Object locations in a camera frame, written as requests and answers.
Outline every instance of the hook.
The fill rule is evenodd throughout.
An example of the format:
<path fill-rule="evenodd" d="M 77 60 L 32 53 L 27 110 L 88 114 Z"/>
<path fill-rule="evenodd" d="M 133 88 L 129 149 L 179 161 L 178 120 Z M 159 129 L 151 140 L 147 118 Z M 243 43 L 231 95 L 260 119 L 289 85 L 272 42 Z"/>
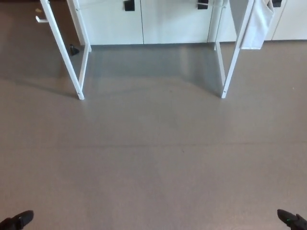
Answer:
<path fill-rule="evenodd" d="M 48 23 L 47 19 L 40 19 L 38 16 L 35 17 L 38 23 Z"/>

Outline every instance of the black handle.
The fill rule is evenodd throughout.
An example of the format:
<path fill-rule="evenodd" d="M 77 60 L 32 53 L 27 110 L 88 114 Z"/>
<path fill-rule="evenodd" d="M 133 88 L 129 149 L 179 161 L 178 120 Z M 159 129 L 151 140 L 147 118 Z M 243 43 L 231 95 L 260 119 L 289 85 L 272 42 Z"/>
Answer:
<path fill-rule="evenodd" d="M 206 10 L 208 9 L 208 5 L 201 5 L 200 3 L 209 4 L 209 0 L 198 0 L 197 9 L 198 10 Z"/>
<path fill-rule="evenodd" d="M 272 0 L 273 7 L 281 7 L 282 6 L 282 0 Z"/>
<path fill-rule="evenodd" d="M 135 11 L 134 0 L 124 1 L 125 11 Z"/>

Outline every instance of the white cabinet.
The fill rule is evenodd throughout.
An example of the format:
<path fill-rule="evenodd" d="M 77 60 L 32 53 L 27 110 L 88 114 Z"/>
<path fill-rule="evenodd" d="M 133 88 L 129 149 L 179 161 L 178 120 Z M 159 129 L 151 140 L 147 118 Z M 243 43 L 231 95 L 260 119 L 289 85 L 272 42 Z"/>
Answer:
<path fill-rule="evenodd" d="M 307 0 L 288 0 L 273 40 L 307 39 Z"/>
<path fill-rule="evenodd" d="M 271 41 L 273 39 L 273 35 L 275 33 L 275 30 L 279 24 L 281 15 L 283 13 L 283 10 L 285 8 L 287 0 L 283 0 L 281 7 L 275 7 L 275 15 L 274 19 L 272 21 L 269 33 L 266 37 L 266 41 Z M 225 9 L 223 9 L 222 12 L 222 23 L 220 25 L 220 28 L 218 30 L 218 40 L 221 42 L 234 42 L 236 40 L 236 31 L 234 22 L 231 15 L 231 10 L 229 5 Z"/>
<path fill-rule="evenodd" d="M 141 3 L 125 11 L 122 0 L 79 0 L 92 45 L 143 44 Z"/>
<path fill-rule="evenodd" d="M 145 44 L 207 42 L 213 7 L 197 0 L 141 0 Z"/>

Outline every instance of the white towel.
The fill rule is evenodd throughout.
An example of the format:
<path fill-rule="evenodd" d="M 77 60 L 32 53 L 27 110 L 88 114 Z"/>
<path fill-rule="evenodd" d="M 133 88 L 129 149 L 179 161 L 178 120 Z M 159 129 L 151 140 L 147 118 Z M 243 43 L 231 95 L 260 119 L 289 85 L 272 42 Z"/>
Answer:
<path fill-rule="evenodd" d="M 269 32 L 274 14 L 272 0 L 254 1 L 241 49 L 261 49 Z"/>

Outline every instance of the gray floor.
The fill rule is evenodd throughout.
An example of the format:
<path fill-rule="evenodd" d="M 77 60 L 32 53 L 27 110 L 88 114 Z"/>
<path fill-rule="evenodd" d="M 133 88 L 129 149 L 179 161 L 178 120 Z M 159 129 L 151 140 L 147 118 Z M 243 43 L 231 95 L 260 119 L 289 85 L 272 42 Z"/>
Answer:
<path fill-rule="evenodd" d="M 276 230 L 278 208 L 307 217 L 307 43 L 243 52 L 225 100 L 201 77 L 203 46 L 98 47 L 81 102 L 35 7 L 0 4 L 0 218 Z M 76 42 L 71 19 L 59 22 Z"/>

